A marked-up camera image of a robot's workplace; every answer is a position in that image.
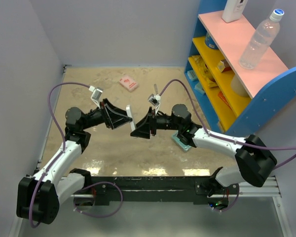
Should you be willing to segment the white remote control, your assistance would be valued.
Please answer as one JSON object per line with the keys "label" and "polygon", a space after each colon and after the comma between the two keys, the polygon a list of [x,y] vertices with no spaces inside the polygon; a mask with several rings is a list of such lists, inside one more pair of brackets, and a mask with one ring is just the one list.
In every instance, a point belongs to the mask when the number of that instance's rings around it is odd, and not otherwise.
{"label": "white remote control", "polygon": [[130,120],[131,131],[134,131],[136,129],[136,123],[135,123],[134,117],[132,115],[131,105],[126,106],[126,113],[127,113],[127,116],[131,119]]}

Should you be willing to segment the clear-handled screwdriver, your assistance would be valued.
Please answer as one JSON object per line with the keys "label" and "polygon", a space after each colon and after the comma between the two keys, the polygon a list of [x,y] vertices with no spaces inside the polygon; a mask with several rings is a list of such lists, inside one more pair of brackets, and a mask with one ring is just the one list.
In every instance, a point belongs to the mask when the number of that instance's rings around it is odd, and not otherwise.
{"label": "clear-handled screwdriver", "polygon": [[155,92],[155,94],[156,94],[156,95],[159,94],[159,93],[158,93],[158,87],[157,87],[157,84],[154,84],[154,85],[153,85],[153,88],[154,88],[154,92]]}

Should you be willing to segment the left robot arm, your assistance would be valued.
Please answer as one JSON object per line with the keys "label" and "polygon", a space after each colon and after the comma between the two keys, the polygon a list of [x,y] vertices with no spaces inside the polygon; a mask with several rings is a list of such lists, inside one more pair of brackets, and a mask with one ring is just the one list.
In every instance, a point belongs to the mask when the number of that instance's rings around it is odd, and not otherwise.
{"label": "left robot arm", "polygon": [[127,123],[135,128],[131,107],[125,110],[112,105],[108,99],[99,102],[98,108],[85,114],[72,107],[66,111],[65,140],[53,158],[32,177],[21,179],[18,184],[16,215],[32,222],[51,224],[60,205],[73,193],[86,194],[92,189],[88,171],[77,170],[64,178],[73,161],[87,148],[91,134],[88,128],[105,124],[116,129]]}

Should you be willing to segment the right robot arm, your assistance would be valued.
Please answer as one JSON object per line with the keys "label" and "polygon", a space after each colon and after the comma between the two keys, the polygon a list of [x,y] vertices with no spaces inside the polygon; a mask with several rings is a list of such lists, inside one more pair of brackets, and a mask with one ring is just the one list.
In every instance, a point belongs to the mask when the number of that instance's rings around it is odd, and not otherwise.
{"label": "right robot arm", "polygon": [[176,130],[178,139],[185,145],[216,151],[236,160],[236,165],[219,167],[201,183],[208,196],[221,194],[230,185],[247,182],[254,187],[262,187],[277,164],[274,155],[255,135],[249,138],[230,137],[206,131],[204,127],[191,120],[191,113],[184,104],[175,104],[171,114],[158,114],[149,108],[146,116],[137,124],[129,111],[122,110],[103,102],[111,129],[130,123],[132,137],[149,139],[157,130]]}

